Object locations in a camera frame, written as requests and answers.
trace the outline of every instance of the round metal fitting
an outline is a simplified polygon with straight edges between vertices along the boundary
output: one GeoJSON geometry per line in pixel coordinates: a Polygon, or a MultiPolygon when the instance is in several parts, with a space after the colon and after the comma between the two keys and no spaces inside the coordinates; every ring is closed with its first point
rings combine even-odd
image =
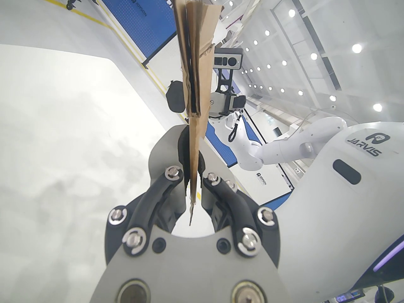
{"type": "Polygon", "coordinates": [[[226,180],[226,184],[233,190],[233,192],[237,192],[237,186],[235,183],[232,183],[230,180],[226,180]]]}
{"type": "Polygon", "coordinates": [[[265,303],[262,290],[250,281],[238,283],[231,294],[232,303],[265,303]]]}
{"type": "Polygon", "coordinates": [[[262,224],[268,227],[273,227],[275,225],[274,211],[271,208],[260,207],[257,210],[257,218],[262,224]]]}
{"type": "Polygon", "coordinates": [[[130,280],[120,289],[117,303],[150,303],[150,289],[142,280],[130,280]]]}
{"type": "Polygon", "coordinates": [[[228,254],[231,250],[231,244],[226,238],[219,238],[216,248],[221,254],[228,254]]]}
{"type": "Polygon", "coordinates": [[[168,180],[175,181],[179,179],[180,167],[176,165],[169,166],[164,175],[168,180]]]}
{"type": "Polygon", "coordinates": [[[163,237],[156,238],[151,245],[154,253],[162,253],[166,249],[167,243],[163,237]]]}
{"type": "Polygon", "coordinates": [[[128,215],[128,210],[126,208],[124,208],[124,209],[114,208],[108,214],[108,222],[112,225],[121,224],[123,221],[125,221],[127,215],[128,215]]]}
{"type": "Polygon", "coordinates": [[[220,177],[216,176],[213,172],[208,174],[208,180],[212,183],[212,186],[216,186],[220,183],[220,177]]]}
{"type": "Polygon", "coordinates": [[[133,248],[131,254],[138,254],[146,245],[146,232],[142,228],[129,229],[122,237],[122,243],[133,248]]]}
{"type": "Polygon", "coordinates": [[[248,257],[254,257],[258,254],[261,249],[261,238],[259,235],[250,228],[243,228],[244,236],[241,242],[237,244],[238,249],[242,254],[248,257]]]}

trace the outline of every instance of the black slot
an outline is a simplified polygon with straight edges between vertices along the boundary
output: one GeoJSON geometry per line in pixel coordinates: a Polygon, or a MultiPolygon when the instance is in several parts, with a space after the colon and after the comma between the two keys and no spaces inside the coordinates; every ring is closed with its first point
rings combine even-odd
{"type": "Polygon", "coordinates": [[[352,166],[346,164],[343,160],[335,160],[332,163],[333,169],[342,177],[348,180],[352,185],[356,185],[362,179],[362,176],[352,166]]]}

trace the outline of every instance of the wire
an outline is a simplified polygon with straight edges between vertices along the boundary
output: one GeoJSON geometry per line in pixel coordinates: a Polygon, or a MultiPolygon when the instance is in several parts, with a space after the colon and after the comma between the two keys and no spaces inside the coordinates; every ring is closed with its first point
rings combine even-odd
{"type": "Polygon", "coordinates": [[[236,133],[237,133],[238,122],[240,121],[240,118],[241,118],[241,114],[239,113],[239,114],[238,114],[238,118],[237,118],[237,120],[236,120],[235,123],[234,123],[234,128],[233,128],[233,130],[231,131],[231,133],[229,134],[229,137],[228,137],[228,141],[229,141],[229,142],[233,142],[234,139],[235,139],[235,135],[236,135],[236,133]]]}
{"type": "Polygon", "coordinates": [[[381,287],[383,288],[384,299],[385,299],[386,303],[389,303],[389,301],[387,300],[387,296],[386,296],[386,290],[384,289],[384,284],[382,284],[381,287]]]}
{"type": "MultiPolygon", "coordinates": [[[[294,130],[294,132],[292,133],[292,135],[291,135],[290,137],[292,137],[292,136],[294,135],[294,133],[297,132],[297,130],[304,124],[304,122],[307,120],[307,118],[308,118],[310,115],[312,115],[312,114],[315,113],[315,112],[318,112],[318,111],[325,111],[325,110],[329,110],[329,109],[317,109],[317,110],[315,110],[315,111],[310,112],[310,113],[303,119],[303,121],[300,123],[299,127],[294,130]]],[[[353,121],[355,121],[357,124],[359,124],[358,120],[356,120],[354,117],[352,117],[352,116],[349,115],[348,113],[346,113],[346,112],[344,112],[344,111],[341,111],[341,110],[338,110],[338,109],[335,109],[335,111],[338,111],[338,112],[341,112],[341,113],[346,114],[346,115],[347,115],[348,117],[350,117],[353,121]]]]}

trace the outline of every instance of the black cable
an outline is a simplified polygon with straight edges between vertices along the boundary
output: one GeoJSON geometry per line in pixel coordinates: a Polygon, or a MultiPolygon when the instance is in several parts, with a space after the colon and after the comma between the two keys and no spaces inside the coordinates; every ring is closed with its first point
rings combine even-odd
{"type": "Polygon", "coordinates": [[[235,135],[236,135],[236,133],[237,133],[238,122],[240,121],[240,118],[241,118],[241,114],[238,116],[237,120],[236,120],[235,123],[234,123],[234,128],[233,128],[233,130],[232,130],[231,133],[229,134],[229,138],[228,138],[228,141],[229,141],[229,142],[233,142],[234,139],[235,139],[235,135]]]}

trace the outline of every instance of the blue wall panel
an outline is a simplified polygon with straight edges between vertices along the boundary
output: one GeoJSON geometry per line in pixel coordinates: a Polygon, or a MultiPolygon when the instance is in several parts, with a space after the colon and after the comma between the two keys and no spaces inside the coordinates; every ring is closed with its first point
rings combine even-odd
{"type": "MultiPolygon", "coordinates": [[[[244,120],[244,124],[246,126],[246,132],[247,136],[250,140],[258,141],[261,143],[261,141],[258,139],[257,135],[254,133],[253,129],[251,128],[250,124],[248,124],[247,120],[245,119],[244,116],[242,116],[244,120]]],[[[212,143],[212,146],[215,147],[216,151],[219,153],[219,155],[222,157],[222,159],[226,162],[228,166],[233,165],[237,162],[237,158],[234,156],[234,153],[231,151],[231,149],[221,143],[221,141],[218,139],[218,137],[215,134],[215,129],[211,124],[208,123],[208,128],[206,129],[206,137],[208,138],[209,142],[212,143]]]]}
{"type": "Polygon", "coordinates": [[[215,134],[215,129],[210,123],[208,123],[208,128],[206,129],[206,137],[228,166],[237,162],[237,158],[234,156],[231,149],[218,139],[215,134]]]}
{"type": "Polygon", "coordinates": [[[175,31],[165,0],[102,0],[143,54],[150,56],[175,31]]]}
{"type": "Polygon", "coordinates": [[[273,211],[275,209],[277,209],[280,205],[282,205],[292,194],[292,192],[285,194],[284,196],[281,196],[275,200],[272,200],[270,202],[268,202],[267,204],[265,204],[264,206],[267,206],[269,208],[271,208],[273,211]]]}

